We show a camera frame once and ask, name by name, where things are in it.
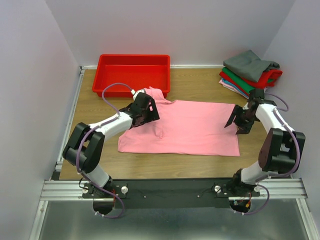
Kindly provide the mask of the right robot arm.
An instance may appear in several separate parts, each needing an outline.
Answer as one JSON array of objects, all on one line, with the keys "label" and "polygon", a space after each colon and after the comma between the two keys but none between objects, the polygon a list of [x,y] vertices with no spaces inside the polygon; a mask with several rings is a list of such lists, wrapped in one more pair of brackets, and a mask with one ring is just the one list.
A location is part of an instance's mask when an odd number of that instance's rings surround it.
[{"label": "right robot arm", "polygon": [[298,170],[306,136],[290,127],[279,111],[273,101],[251,100],[243,107],[233,108],[227,127],[234,123],[238,127],[236,133],[242,135],[248,134],[255,122],[261,122],[267,133],[257,161],[239,169],[227,183],[226,188],[234,195],[252,192],[264,179],[288,177]]}]

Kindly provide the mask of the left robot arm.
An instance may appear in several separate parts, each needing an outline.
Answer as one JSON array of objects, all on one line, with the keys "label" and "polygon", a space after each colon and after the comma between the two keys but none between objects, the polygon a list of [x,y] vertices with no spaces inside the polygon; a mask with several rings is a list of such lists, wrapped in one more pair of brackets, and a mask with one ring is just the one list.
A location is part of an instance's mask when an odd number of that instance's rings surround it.
[{"label": "left robot arm", "polygon": [[153,97],[138,91],[133,95],[133,102],[117,110],[114,116],[92,124],[78,123],[64,147],[62,157],[91,181],[93,191],[99,197],[107,197],[112,191],[112,178],[100,166],[105,141],[120,132],[159,119]]}]

